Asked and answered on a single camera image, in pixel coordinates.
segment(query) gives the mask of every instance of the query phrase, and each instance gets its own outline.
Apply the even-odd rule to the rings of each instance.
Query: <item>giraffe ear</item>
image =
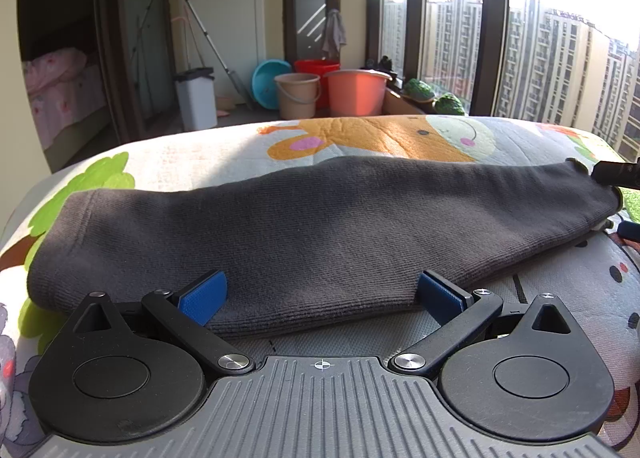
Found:
[[[322,151],[332,143],[313,134],[304,134],[279,141],[267,150],[267,154],[274,160],[295,160]]]

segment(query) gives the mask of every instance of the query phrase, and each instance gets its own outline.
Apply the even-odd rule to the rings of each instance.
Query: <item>towel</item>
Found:
[[[70,313],[226,273],[207,324],[266,336],[416,308],[432,269],[478,287],[587,234],[622,205],[572,162],[536,167],[335,157],[191,191],[71,194],[31,263],[28,292]]]
[[[340,48],[347,45],[347,33],[344,30],[342,15],[336,9],[329,10],[324,26],[324,43],[322,51],[329,57],[340,57]]]

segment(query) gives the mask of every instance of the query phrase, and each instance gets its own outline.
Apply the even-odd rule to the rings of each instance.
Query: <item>gray garment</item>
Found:
[[[347,32],[344,30],[342,15],[336,9],[329,10],[324,26],[324,42],[322,51],[327,52],[329,57],[338,58],[340,48],[347,45]]]
[[[228,298],[207,326],[264,336],[415,309],[422,270],[475,287],[619,207],[571,162],[336,157],[192,191],[97,189],[67,199],[28,292],[69,313],[93,290],[137,301],[216,268]]]

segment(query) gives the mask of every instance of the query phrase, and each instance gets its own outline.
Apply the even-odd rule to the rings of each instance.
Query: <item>black spot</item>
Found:
[[[618,270],[617,266],[609,266],[609,273],[615,282],[622,283],[622,274]]]
[[[640,315],[638,315],[636,312],[633,312],[629,316],[629,328],[636,329],[638,327],[639,320],[640,320]]]

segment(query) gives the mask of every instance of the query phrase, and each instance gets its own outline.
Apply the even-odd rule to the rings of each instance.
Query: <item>bucket handle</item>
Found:
[[[303,105],[315,104],[318,101],[318,98],[320,98],[320,96],[322,95],[322,86],[319,80],[318,80],[318,94],[316,94],[316,97],[313,100],[310,100],[309,102],[305,102],[304,100],[300,100],[299,98],[293,96],[292,94],[289,94],[287,90],[282,87],[282,84],[279,83],[277,80],[275,81],[275,83],[280,88],[280,91],[282,91],[289,100],[293,100],[293,102],[296,102],[296,104],[303,104]]]

